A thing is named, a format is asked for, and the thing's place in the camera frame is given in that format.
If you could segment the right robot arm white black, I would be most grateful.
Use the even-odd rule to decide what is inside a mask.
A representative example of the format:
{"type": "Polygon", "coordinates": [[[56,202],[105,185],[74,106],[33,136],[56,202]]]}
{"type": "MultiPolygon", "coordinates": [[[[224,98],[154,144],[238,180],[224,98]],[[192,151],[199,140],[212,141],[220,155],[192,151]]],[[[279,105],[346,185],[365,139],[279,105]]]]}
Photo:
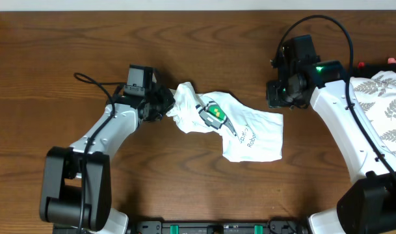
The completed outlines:
{"type": "Polygon", "coordinates": [[[331,132],[349,170],[351,188],[336,207],[308,218],[310,233],[396,230],[396,155],[379,138],[337,60],[323,62],[311,36],[278,47],[267,84],[269,107],[311,107],[331,132]]]}

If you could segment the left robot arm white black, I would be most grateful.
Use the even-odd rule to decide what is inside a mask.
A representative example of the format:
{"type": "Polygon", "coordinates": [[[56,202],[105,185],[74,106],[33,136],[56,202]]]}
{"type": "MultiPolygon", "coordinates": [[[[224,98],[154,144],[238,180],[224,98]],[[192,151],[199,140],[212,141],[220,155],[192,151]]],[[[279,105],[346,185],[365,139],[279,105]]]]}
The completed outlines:
{"type": "Polygon", "coordinates": [[[131,65],[116,82],[100,119],[79,140],[46,155],[40,219],[54,233],[130,233],[128,216],[112,208],[111,161],[144,122],[156,122],[174,106],[156,68],[131,65]]]}

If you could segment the white printed t-shirt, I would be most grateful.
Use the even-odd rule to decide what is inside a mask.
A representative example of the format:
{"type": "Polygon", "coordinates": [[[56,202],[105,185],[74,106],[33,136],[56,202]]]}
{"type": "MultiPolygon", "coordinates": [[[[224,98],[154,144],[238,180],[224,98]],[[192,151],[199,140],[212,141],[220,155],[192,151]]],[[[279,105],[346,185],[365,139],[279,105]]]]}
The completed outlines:
{"type": "Polygon", "coordinates": [[[218,133],[227,160],[272,162],[282,158],[282,114],[251,109],[225,92],[197,94],[190,82],[178,85],[174,99],[166,115],[184,133],[218,133]]]}

